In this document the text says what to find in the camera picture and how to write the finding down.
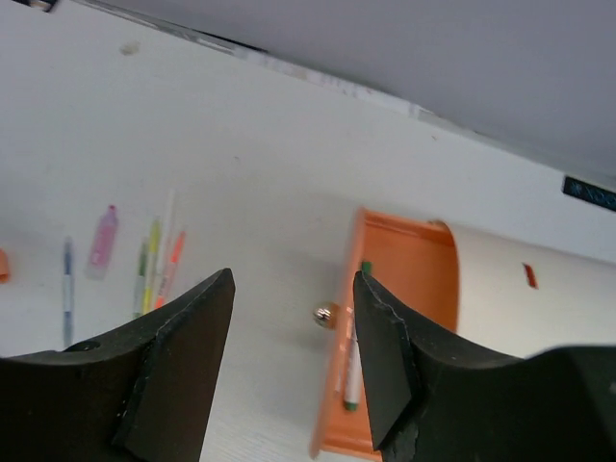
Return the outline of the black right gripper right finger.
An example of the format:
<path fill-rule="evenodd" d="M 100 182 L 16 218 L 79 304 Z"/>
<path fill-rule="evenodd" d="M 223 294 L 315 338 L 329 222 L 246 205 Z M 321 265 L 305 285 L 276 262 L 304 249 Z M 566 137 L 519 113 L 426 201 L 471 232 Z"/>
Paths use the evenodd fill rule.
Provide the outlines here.
<path fill-rule="evenodd" d="M 468 341 L 371 275 L 353 281 L 372 445 L 386 461 L 611 461 L 615 349 L 527 359 Z"/>

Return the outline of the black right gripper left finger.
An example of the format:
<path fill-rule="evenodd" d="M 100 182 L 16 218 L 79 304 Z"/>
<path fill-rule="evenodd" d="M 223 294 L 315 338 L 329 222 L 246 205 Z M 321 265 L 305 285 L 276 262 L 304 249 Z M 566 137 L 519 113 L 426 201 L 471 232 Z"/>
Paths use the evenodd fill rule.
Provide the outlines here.
<path fill-rule="evenodd" d="M 1 362 L 5 461 L 196 461 L 232 317 L 222 269 L 63 351 Z"/>

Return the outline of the green cap white pen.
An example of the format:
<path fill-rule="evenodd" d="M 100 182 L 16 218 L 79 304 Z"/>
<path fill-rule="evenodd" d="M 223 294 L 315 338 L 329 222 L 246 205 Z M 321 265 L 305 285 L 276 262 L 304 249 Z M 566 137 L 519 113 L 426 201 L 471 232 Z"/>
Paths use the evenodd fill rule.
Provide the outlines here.
<path fill-rule="evenodd" d="M 348 345 L 348 360 L 346 385 L 343 406 L 347 412 L 355 412 L 360 403 L 360 392 L 363 384 L 362 366 L 356 333 L 355 311 L 351 313 L 351 331 Z"/>

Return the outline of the orange top drawer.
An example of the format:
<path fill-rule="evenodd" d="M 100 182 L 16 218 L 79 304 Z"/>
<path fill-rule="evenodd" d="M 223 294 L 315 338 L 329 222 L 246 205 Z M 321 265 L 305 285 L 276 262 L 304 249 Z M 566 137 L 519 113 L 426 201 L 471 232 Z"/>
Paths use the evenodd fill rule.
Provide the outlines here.
<path fill-rule="evenodd" d="M 352 286 L 355 272 L 364 261 L 372 264 L 372 276 L 405 305 L 452 332 L 457 330 L 459 269 L 449 228 L 438 220 L 420 221 L 359 209 L 330 323 L 333 339 L 327 348 L 326 376 L 309 446 L 313 459 L 323 451 L 371 461 L 381 459 L 372 449 L 364 390 L 359 390 L 357 410 L 344 407 Z"/>

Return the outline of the cream round drawer organizer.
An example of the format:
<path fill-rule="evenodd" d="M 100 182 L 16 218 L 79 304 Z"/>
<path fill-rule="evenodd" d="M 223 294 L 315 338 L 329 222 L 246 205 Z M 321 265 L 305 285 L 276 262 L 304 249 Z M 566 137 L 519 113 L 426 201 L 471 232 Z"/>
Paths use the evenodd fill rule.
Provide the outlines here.
<path fill-rule="evenodd" d="M 615 343 L 615 266 L 459 224 L 460 336 L 525 357 L 553 347 Z"/>

